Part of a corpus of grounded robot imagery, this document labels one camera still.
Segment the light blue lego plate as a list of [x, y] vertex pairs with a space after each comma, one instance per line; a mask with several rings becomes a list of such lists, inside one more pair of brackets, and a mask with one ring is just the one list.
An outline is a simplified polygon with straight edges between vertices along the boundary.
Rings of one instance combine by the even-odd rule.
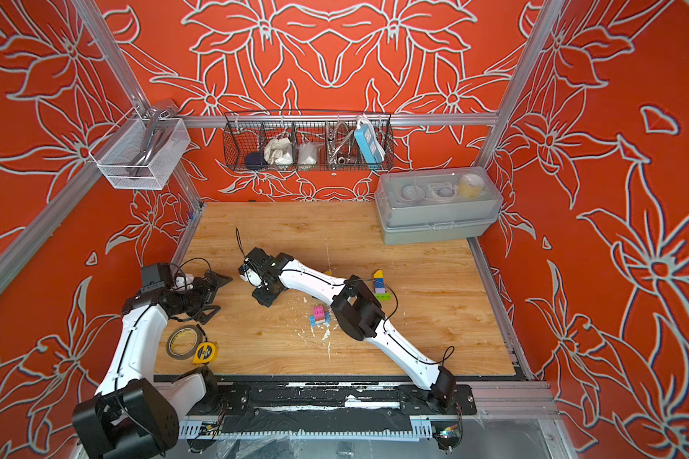
[[325, 314], [323, 317], [310, 316], [309, 322], [311, 327], [326, 325], [330, 323], [330, 317], [329, 314]]

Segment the pink lego brick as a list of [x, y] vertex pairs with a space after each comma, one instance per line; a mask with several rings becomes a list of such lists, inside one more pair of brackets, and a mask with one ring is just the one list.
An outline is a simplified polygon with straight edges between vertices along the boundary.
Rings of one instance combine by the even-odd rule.
[[324, 321], [327, 313], [325, 313], [325, 308], [323, 306], [317, 306], [312, 309], [312, 317], [314, 321]]

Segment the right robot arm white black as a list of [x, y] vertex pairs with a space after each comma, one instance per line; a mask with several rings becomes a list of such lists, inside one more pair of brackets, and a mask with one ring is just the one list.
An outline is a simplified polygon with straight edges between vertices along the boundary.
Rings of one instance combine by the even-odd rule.
[[340, 328], [358, 342], [368, 342], [396, 363], [428, 399], [442, 409], [454, 403], [457, 379], [444, 359], [434, 361], [420, 352], [394, 327], [379, 299], [356, 275], [332, 277], [315, 271], [283, 252], [270, 256], [252, 249], [238, 268], [242, 280], [255, 287], [252, 297], [270, 307], [287, 290], [302, 292], [323, 302]]

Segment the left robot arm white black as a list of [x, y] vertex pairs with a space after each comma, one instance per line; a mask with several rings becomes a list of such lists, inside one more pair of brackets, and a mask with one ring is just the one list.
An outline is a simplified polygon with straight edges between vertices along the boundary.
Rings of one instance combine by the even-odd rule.
[[90, 458], [154, 458], [177, 444], [181, 421], [195, 409], [223, 407], [216, 376], [206, 365], [172, 383], [153, 384], [162, 334], [171, 319], [207, 323], [218, 311], [214, 300], [231, 277], [208, 270], [187, 275], [170, 263], [141, 269], [142, 286], [122, 308], [122, 333], [95, 395], [79, 403], [72, 424]]

